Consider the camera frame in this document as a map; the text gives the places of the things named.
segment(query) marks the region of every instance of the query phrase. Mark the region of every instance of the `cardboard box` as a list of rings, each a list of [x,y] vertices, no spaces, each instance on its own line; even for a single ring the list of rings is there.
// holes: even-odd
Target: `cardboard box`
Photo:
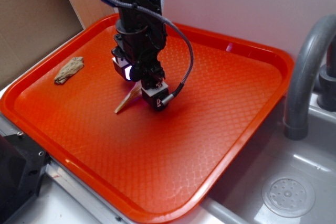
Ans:
[[[70,2],[83,28],[114,13],[113,8],[101,0],[70,0]]]
[[[0,0],[0,89],[82,30],[68,0]]]

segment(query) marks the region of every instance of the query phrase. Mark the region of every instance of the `sink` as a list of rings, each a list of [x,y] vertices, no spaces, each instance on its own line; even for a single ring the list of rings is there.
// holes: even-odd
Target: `sink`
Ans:
[[[283,134],[284,106],[282,99],[208,198],[247,223],[335,223],[336,114],[310,106],[308,136],[293,141]]]

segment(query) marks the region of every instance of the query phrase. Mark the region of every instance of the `red plastic tray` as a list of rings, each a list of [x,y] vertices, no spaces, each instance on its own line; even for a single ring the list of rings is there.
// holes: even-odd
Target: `red plastic tray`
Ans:
[[[114,70],[116,15],[82,32],[22,76],[1,111],[104,199],[136,222],[169,222],[195,207],[285,93],[293,62],[283,51],[183,25],[195,51],[185,88],[161,112],[142,99],[115,108],[133,83]],[[173,90],[188,48],[168,30],[160,53]],[[64,85],[54,77],[83,56]]]

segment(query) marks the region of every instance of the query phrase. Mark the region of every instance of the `sink drain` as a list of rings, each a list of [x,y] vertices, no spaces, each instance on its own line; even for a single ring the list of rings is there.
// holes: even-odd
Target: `sink drain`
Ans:
[[[262,190],[265,205],[282,217],[300,217],[308,213],[315,202],[311,184],[296,174],[275,174],[265,182]]]

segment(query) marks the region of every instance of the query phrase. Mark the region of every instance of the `faucet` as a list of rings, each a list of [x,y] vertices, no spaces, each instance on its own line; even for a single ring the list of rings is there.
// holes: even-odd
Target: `faucet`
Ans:
[[[320,67],[325,54],[327,63]],[[289,139],[300,140],[308,135],[308,109],[318,72],[321,94],[317,103],[325,110],[336,111],[336,15],[316,22],[299,52],[283,117],[284,134]]]

